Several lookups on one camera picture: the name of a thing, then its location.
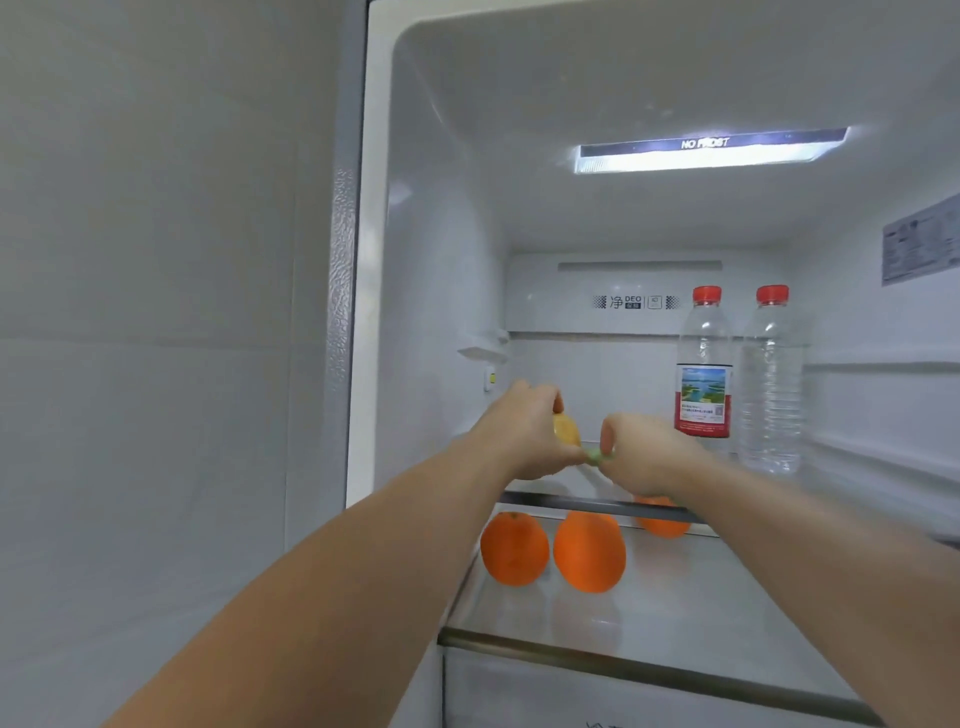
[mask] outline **red bottle cap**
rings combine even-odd
[[[698,285],[693,289],[694,303],[720,303],[723,289],[718,285]]]
[[[786,303],[790,300],[790,286],[761,285],[756,290],[757,303]]]

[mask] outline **orange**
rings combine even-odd
[[[553,433],[560,438],[562,443],[577,447],[581,445],[580,430],[577,428],[577,424],[573,422],[573,418],[563,412],[558,412],[553,416]]]
[[[667,496],[634,496],[634,500],[637,503],[647,503],[648,505],[677,505]],[[646,528],[654,536],[661,536],[664,539],[675,539],[678,536],[683,536],[684,533],[690,530],[689,523],[682,523],[679,521],[664,521],[663,519],[642,518],[635,518],[634,521]]]
[[[525,587],[543,573],[550,542],[543,527],[525,513],[494,516],[480,537],[480,555],[490,576],[508,587]]]
[[[553,537],[553,560],[570,586],[601,594],[623,576],[627,547],[613,516],[572,511]]]

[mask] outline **person's left hand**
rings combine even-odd
[[[557,387],[531,387],[520,379],[490,406],[468,437],[491,457],[503,458],[511,479],[536,480],[587,462],[583,448],[562,443],[553,433],[553,414],[563,411]]]

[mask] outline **plastic bottle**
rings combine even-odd
[[[693,289],[693,310],[677,346],[674,426],[710,451],[730,454],[733,341],[718,285]]]
[[[764,285],[744,332],[737,373],[737,448],[751,470],[790,475],[800,467],[804,348],[787,310],[790,289]]]

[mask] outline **forearm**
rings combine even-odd
[[[697,480],[677,498],[890,725],[953,724],[960,554],[733,466]]]
[[[455,444],[329,522],[108,726],[386,725],[509,479],[492,455]]]

